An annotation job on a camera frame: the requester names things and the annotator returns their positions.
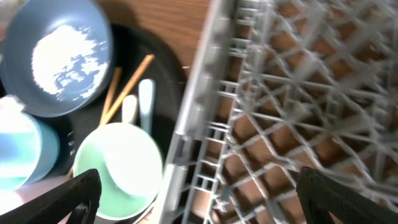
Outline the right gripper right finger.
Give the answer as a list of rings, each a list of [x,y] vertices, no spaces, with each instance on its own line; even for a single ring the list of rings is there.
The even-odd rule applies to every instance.
[[[303,167],[299,172],[297,195],[307,223],[396,224],[397,214],[341,185],[319,171]]]

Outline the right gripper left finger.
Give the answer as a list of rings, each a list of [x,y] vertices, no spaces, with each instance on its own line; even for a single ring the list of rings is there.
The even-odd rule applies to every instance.
[[[84,171],[47,193],[25,204],[34,214],[29,223],[95,222],[101,196],[100,175],[96,169]]]

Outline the pink cup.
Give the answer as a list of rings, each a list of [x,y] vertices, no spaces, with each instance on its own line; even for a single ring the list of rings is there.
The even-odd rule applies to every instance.
[[[34,210],[23,206],[66,181],[65,176],[58,176],[39,180],[16,190],[1,189],[1,224],[29,223]]]

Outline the mint green bowl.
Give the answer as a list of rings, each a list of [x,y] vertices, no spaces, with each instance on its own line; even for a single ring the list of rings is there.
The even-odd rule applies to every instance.
[[[78,148],[73,175],[99,173],[97,216],[119,221],[143,212],[162,183],[163,159],[156,142],[141,128],[109,123],[92,131]]]

